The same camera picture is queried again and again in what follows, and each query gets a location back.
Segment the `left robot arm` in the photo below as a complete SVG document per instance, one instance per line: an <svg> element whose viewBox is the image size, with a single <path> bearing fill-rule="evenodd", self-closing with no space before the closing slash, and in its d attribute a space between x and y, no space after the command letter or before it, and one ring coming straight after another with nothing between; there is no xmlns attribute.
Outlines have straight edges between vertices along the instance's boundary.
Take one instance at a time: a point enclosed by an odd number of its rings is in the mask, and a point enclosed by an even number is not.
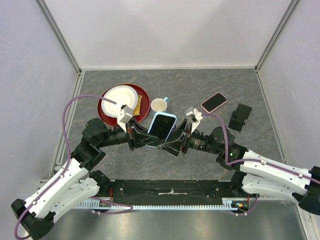
<svg viewBox="0 0 320 240"><path fill-rule="evenodd" d="M67 160L61 169L33 195L16 199L11 204L17 223L33 240L40 240L53 228L59 217L84 199L110 191L109 179L98 172L90 176L78 189L69 188L105 157L102 147L128 143L131 149L157 142L159 138L131 118L124 128L107 128L105 123L94 118L87 122L82 139L74 151L67 152Z"/></svg>

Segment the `blue case phone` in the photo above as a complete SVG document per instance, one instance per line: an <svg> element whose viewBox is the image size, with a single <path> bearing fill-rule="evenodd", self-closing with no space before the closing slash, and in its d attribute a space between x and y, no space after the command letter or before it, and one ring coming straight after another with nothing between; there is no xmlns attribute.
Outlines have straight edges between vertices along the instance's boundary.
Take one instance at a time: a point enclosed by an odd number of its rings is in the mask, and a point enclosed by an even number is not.
<svg viewBox="0 0 320 240"><path fill-rule="evenodd" d="M159 138L159 140L167 141L171 134L177 117L174 114L166 112L156 112L153 116L147 133Z"/></svg>

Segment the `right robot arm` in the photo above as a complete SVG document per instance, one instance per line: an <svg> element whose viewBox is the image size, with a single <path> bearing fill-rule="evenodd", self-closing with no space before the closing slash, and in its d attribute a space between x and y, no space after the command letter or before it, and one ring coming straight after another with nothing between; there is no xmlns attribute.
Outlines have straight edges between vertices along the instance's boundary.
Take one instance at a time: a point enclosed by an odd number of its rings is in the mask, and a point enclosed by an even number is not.
<svg viewBox="0 0 320 240"><path fill-rule="evenodd" d="M191 125L183 123L157 148L175 156L186 154L189 149L214 154L221 167L235 171L229 184L233 196L248 194L286 199L319 215L319 167L306 169L287 165L247 149L234 139L234 135L222 126L205 135L198 130L191 131Z"/></svg>

